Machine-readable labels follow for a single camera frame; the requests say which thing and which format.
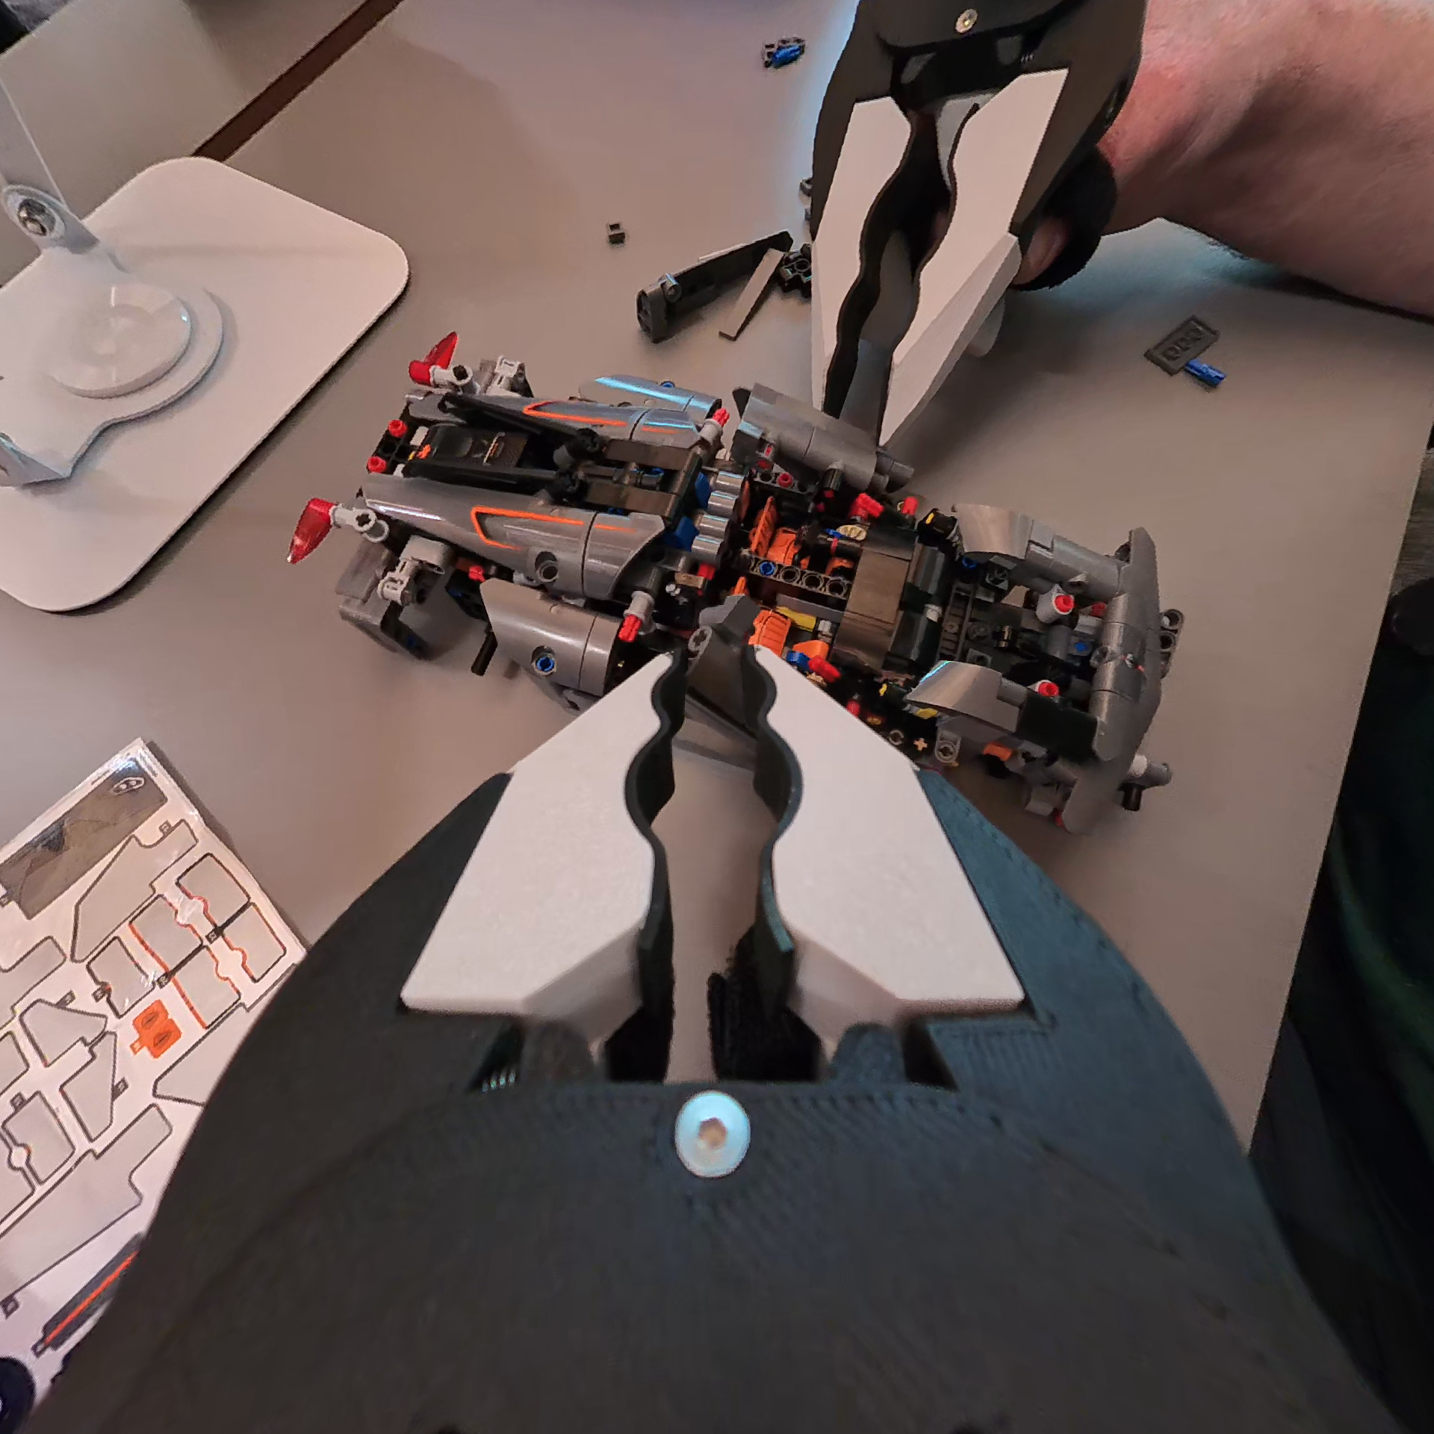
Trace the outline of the grey orange lego car model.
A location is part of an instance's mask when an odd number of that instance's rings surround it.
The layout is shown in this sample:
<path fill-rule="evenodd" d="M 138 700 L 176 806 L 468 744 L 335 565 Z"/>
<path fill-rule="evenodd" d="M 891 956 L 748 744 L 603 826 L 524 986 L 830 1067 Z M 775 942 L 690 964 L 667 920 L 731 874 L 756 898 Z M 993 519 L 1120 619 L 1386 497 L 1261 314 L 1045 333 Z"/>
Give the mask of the grey orange lego car model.
<path fill-rule="evenodd" d="M 1145 529 L 1103 553 L 1009 507 L 930 507 L 864 430 L 732 398 L 625 374 L 546 398 L 452 331 L 287 563 L 352 534 L 353 628 L 425 657 L 413 614 L 444 594 L 483 628 L 476 674 L 500 657 L 574 712 L 683 652 L 690 698 L 749 730 L 741 657 L 765 652 L 913 765 L 975 756 L 1070 833 L 1171 783 L 1144 741 L 1183 616 Z"/>

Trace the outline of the person in green shirt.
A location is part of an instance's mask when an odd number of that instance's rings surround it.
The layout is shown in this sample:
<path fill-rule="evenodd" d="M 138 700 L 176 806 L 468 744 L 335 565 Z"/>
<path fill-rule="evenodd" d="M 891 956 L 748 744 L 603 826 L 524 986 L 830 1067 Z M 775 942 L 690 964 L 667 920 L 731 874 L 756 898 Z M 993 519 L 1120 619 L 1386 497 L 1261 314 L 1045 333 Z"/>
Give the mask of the person in green shirt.
<path fill-rule="evenodd" d="M 1432 1429 L 1432 452 L 1250 1157 L 1372 1389 Z"/>

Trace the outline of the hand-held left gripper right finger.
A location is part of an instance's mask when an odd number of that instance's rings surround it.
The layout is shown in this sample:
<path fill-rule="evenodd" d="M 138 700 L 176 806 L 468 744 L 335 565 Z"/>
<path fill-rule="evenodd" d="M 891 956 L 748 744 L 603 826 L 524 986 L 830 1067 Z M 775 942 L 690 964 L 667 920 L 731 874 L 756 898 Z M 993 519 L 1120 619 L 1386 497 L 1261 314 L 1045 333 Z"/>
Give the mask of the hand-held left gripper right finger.
<path fill-rule="evenodd" d="M 763 1005 L 833 1053 L 852 1027 L 1007 1016 L 1026 992 L 913 763 L 777 654 L 741 659 L 758 797 Z"/>

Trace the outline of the lego sticker sheet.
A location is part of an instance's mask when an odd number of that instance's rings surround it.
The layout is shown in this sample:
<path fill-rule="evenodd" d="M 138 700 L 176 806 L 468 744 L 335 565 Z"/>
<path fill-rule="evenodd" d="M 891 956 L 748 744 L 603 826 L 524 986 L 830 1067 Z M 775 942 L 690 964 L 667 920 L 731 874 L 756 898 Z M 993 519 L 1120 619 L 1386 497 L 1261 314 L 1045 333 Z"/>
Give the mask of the lego sticker sheet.
<path fill-rule="evenodd" d="M 203 1106 L 305 956 L 135 741 L 3 848 L 3 1412 L 114 1299 Z"/>

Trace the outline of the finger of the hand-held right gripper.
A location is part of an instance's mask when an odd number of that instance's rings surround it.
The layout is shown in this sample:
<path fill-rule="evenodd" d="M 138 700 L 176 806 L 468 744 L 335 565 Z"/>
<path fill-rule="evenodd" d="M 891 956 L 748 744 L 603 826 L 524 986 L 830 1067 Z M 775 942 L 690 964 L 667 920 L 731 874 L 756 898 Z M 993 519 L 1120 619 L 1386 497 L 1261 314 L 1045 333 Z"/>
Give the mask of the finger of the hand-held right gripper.
<path fill-rule="evenodd" d="M 951 186 L 944 235 L 918 273 L 918 304 L 889 365 L 882 440 L 908 428 L 1000 309 L 1017 268 L 1011 225 L 1058 102 L 1067 68 L 959 95 L 937 112 L 937 155 Z"/>
<path fill-rule="evenodd" d="M 813 396 L 833 418 L 879 418 L 894 348 L 917 312 L 913 263 L 927 240 L 903 234 L 915 196 L 912 123 L 896 100 L 860 100 L 836 157 L 813 240 Z"/>

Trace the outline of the person's right forearm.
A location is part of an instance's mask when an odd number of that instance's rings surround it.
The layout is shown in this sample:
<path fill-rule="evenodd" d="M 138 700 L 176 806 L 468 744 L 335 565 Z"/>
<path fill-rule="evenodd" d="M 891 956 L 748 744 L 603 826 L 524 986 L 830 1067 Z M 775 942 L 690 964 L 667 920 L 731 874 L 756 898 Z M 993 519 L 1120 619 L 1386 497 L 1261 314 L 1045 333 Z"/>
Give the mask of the person's right forearm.
<path fill-rule="evenodd" d="M 1151 1 L 1140 49 L 1110 232 L 1174 222 L 1430 317 L 1430 3 Z"/>

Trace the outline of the long black lego panel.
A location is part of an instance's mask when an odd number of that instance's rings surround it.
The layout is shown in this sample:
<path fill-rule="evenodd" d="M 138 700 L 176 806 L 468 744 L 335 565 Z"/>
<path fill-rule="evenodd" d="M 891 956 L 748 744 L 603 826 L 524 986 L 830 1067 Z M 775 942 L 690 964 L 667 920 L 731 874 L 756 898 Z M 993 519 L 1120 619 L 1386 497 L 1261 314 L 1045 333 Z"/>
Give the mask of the long black lego panel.
<path fill-rule="evenodd" d="M 732 283 L 753 276 L 766 252 L 775 251 L 782 258 L 792 246 L 792 234 L 782 229 L 702 256 L 676 273 L 661 275 L 637 293 L 640 331 L 652 343 L 664 341 L 679 319 L 717 299 Z"/>

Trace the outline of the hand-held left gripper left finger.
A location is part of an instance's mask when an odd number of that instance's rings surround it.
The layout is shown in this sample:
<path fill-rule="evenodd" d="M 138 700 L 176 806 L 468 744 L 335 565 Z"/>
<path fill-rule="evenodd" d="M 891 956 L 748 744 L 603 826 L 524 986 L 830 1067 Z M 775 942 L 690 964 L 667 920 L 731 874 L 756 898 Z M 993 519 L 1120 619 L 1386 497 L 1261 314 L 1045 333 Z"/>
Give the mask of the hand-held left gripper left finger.
<path fill-rule="evenodd" d="M 686 660 L 654 657 L 509 771 L 401 992 L 411 1010 L 563 1022 L 616 1079 L 664 1079 L 669 870 Z"/>

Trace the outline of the dark grey lego tile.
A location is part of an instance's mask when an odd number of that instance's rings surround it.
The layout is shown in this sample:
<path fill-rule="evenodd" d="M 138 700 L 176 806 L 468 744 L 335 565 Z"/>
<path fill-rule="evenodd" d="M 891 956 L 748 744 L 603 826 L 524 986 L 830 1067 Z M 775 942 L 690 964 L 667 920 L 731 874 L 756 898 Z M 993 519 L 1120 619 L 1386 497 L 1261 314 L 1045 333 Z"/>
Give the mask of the dark grey lego tile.
<path fill-rule="evenodd" d="M 1144 357 L 1166 374 L 1180 374 L 1191 363 L 1198 363 L 1202 355 L 1219 341 L 1219 336 L 1219 331 L 1205 319 L 1188 316 L 1151 345 Z"/>

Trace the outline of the white monitor stand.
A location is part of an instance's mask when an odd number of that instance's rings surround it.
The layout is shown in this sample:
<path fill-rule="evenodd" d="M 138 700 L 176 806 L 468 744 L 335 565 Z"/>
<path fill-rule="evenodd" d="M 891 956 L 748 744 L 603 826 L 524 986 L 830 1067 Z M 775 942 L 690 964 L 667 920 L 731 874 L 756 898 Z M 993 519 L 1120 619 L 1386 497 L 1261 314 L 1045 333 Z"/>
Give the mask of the white monitor stand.
<path fill-rule="evenodd" d="M 119 590 L 394 304 L 403 247 L 225 164 L 155 164 L 87 218 L 2 99 L 2 587 Z"/>

